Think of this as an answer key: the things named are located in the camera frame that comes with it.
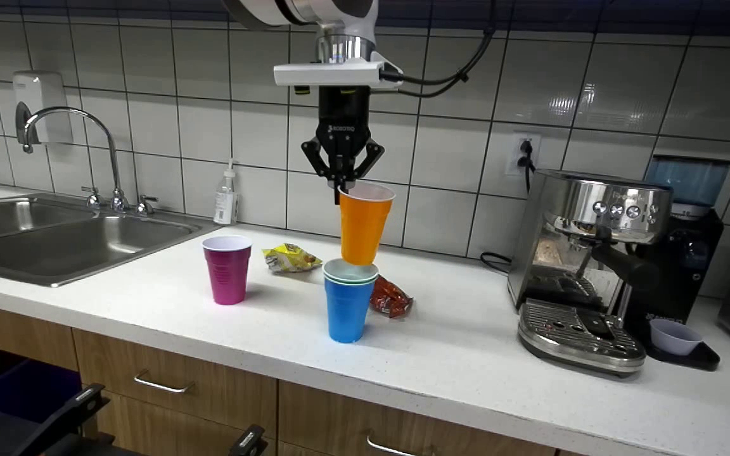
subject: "pink cup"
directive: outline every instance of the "pink cup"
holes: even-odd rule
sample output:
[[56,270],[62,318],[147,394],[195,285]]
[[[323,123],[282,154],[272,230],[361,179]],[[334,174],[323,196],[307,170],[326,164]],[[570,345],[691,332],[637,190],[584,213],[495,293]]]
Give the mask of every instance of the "pink cup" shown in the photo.
[[213,235],[206,239],[203,247],[210,270],[213,301],[215,304],[244,301],[248,255],[255,245],[247,239]]

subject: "orange cup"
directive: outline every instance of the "orange cup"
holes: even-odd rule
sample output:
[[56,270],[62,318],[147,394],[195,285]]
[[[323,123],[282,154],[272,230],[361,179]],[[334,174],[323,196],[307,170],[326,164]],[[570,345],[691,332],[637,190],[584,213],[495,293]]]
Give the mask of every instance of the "orange cup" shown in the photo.
[[370,266],[381,247],[393,192],[383,185],[359,183],[341,192],[341,245],[348,264]]

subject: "blue cup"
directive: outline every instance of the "blue cup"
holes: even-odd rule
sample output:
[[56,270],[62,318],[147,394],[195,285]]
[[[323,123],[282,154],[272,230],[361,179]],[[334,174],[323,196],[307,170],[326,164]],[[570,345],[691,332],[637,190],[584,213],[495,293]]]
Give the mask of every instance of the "blue cup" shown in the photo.
[[326,296],[331,312],[331,337],[352,345],[366,332],[366,317],[379,270],[331,261],[326,266]]

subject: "drawer handle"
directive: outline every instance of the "drawer handle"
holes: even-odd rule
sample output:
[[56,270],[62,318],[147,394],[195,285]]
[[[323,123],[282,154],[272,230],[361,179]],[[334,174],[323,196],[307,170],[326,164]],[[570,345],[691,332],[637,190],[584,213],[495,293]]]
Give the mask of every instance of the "drawer handle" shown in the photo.
[[414,454],[408,454],[408,451],[399,451],[399,449],[375,444],[370,435],[366,435],[366,445],[367,445],[367,449],[375,449],[375,451],[383,451],[383,454],[391,454],[391,456],[414,456]]
[[152,389],[162,389],[162,392],[168,392],[168,394],[185,394],[185,392],[191,389],[191,384],[173,388],[173,384],[152,383],[152,379],[147,379],[147,378],[142,378],[142,375],[147,375],[147,373],[135,375],[135,383],[138,383],[138,384],[144,384],[144,388],[152,388]]

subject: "wooden cabinet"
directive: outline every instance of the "wooden cabinet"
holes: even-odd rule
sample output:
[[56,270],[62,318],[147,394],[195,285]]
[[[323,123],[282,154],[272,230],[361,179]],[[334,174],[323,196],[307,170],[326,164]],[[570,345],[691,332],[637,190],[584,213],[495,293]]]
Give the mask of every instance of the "wooden cabinet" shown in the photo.
[[282,383],[279,439],[294,456],[370,456],[388,445],[419,456],[554,456],[554,449]]
[[[252,424],[277,439],[277,379],[89,332],[77,332],[77,348],[84,383],[101,383],[115,398],[99,430],[115,434],[120,445],[227,454]],[[195,445],[203,451],[173,451],[171,439],[203,440]]]
[[77,349],[70,327],[0,312],[0,349],[77,369]]

